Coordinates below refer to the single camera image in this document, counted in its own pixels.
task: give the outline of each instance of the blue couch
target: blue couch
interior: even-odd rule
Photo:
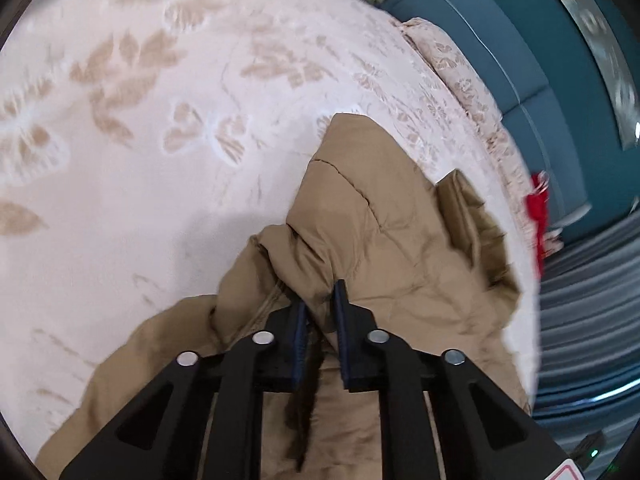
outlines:
[[[549,218],[570,225],[591,208],[569,127],[536,57],[494,0],[389,0],[401,21],[420,17],[450,37],[492,92],[531,173],[550,175]]]

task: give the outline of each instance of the gray striped curtain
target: gray striped curtain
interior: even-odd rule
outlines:
[[[604,430],[595,479],[640,415],[640,211],[548,263],[540,330],[533,416],[566,451]]]

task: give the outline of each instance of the silver screw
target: silver screw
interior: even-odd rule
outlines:
[[[367,337],[372,343],[386,343],[389,341],[389,334],[384,330],[372,330]]]
[[[271,332],[262,330],[261,332],[256,332],[252,339],[257,345],[268,345],[271,341],[276,339],[276,336],[274,336]]]
[[[465,362],[465,355],[460,350],[447,350],[444,360],[450,365],[461,365]]]
[[[180,366],[193,366],[198,362],[198,354],[196,352],[182,352],[176,361]]]

